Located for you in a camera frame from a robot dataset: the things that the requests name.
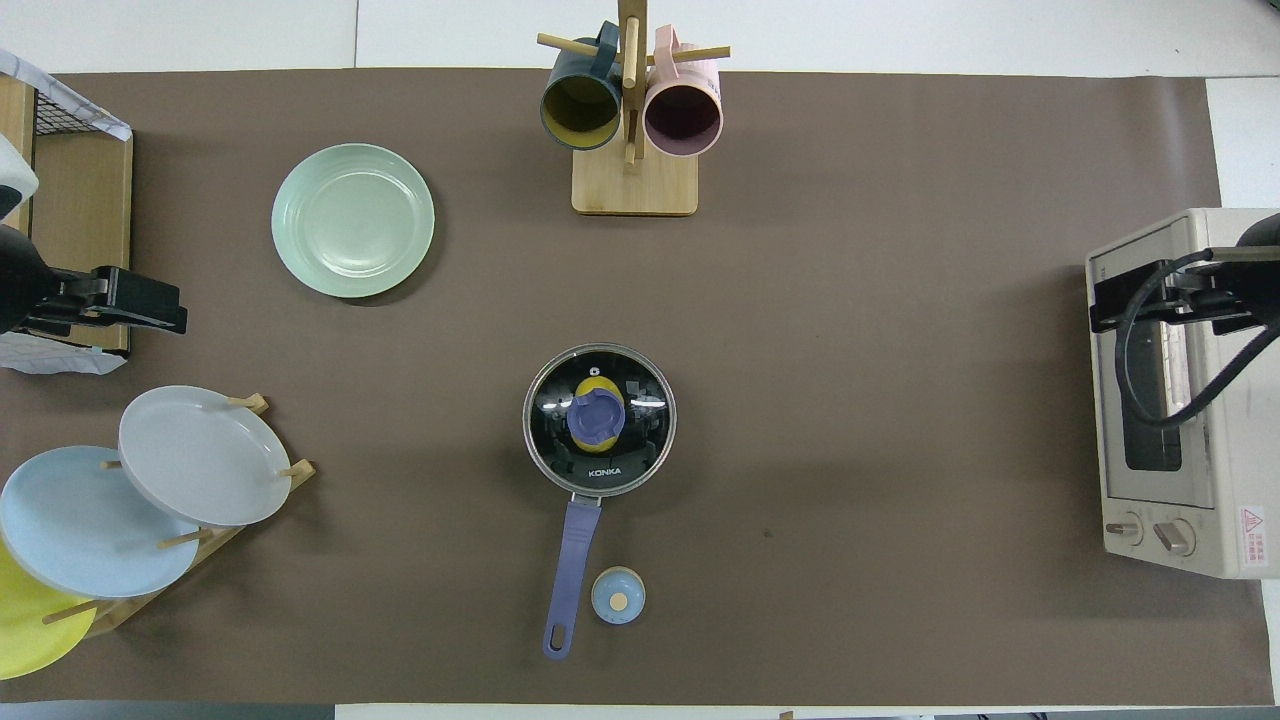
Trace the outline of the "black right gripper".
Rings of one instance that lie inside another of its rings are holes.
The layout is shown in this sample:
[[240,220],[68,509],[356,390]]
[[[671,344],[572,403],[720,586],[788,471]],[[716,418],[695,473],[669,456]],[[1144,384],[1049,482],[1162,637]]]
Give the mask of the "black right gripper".
[[1181,258],[1147,263],[1110,279],[1093,283],[1091,329],[1115,331],[1140,287],[1169,265],[1175,272],[1147,299],[1135,315],[1137,324],[1189,325],[1210,323],[1215,334],[1245,329],[1243,263],[1187,261]]

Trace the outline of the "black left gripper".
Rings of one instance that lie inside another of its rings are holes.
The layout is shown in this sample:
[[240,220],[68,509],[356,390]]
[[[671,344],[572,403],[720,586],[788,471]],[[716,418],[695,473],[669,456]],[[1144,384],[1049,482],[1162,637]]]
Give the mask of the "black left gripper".
[[119,266],[52,269],[52,283],[28,304],[26,329],[68,337],[73,327],[137,327],[184,334],[188,313],[174,284]]

